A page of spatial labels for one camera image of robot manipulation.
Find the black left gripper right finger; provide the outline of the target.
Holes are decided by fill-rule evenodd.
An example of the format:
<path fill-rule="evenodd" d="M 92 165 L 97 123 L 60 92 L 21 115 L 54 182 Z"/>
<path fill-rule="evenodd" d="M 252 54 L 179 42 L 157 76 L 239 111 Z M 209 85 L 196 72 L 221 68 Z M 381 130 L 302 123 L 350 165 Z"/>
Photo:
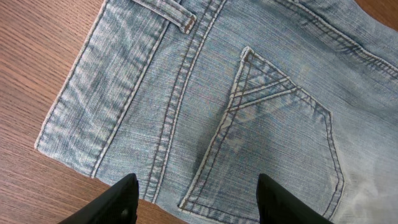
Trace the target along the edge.
<path fill-rule="evenodd" d="M 259 174 L 256 199 L 261 224 L 331 224 L 266 174 Z"/>

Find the light blue denim shorts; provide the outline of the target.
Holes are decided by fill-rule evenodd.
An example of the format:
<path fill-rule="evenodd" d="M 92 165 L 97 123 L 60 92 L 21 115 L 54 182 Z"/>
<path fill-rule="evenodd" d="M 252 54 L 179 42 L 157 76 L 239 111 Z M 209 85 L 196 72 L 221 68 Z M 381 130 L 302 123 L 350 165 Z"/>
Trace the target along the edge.
<path fill-rule="evenodd" d="M 106 0 L 35 148 L 189 223 L 257 223 L 264 173 L 397 222 L 397 32 L 341 0 Z"/>

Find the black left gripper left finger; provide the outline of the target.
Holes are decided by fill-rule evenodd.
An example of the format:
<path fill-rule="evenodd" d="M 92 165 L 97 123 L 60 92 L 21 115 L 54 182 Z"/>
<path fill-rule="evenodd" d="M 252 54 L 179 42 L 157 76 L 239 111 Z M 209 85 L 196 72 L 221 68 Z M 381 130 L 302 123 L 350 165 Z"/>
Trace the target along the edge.
<path fill-rule="evenodd" d="M 60 224 L 135 224 L 139 201 L 139 183 L 128 174 Z"/>

